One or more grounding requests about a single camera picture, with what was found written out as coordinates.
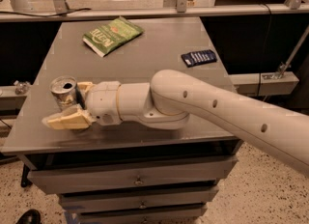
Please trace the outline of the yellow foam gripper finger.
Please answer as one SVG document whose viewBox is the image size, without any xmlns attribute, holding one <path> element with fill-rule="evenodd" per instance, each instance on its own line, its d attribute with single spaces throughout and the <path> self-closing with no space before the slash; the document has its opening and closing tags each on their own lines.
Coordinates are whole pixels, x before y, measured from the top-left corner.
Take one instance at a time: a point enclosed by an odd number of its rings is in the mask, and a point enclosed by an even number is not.
<svg viewBox="0 0 309 224">
<path fill-rule="evenodd" d="M 90 89 L 95 86 L 95 84 L 93 82 L 78 82 L 77 86 L 81 93 L 87 94 Z"/>
<path fill-rule="evenodd" d="M 85 129 L 96 121 L 80 104 L 66 108 L 60 113 L 44 117 L 42 123 L 52 129 Z"/>
</svg>

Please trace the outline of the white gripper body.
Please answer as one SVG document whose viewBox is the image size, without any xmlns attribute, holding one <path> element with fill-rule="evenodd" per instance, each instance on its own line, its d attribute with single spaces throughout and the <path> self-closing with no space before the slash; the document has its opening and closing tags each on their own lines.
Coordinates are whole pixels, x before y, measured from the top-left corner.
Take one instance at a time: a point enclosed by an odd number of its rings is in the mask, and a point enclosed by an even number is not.
<svg viewBox="0 0 309 224">
<path fill-rule="evenodd" d="M 119 125 L 122 120 L 117 108 L 117 94 L 121 83 L 100 82 L 88 92 L 85 104 L 88 112 L 101 126 Z"/>
</svg>

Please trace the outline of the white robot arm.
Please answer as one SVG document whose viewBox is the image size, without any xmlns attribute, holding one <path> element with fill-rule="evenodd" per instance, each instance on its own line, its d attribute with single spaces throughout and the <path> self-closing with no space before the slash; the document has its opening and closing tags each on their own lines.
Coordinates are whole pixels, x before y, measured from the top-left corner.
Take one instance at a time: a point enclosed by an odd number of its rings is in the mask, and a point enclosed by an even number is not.
<svg viewBox="0 0 309 224">
<path fill-rule="evenodd" d="M 62 111 L 42 119 L 53 129 L 83 129 L 92 123 L 137 122 L 179 129 L 191 115 L 309 174 L 309 117 L 212 86 L 175 70 L 157 72 L 149 83 L 79 82 L 83 105 L 65 99 Z"/>
</svg>

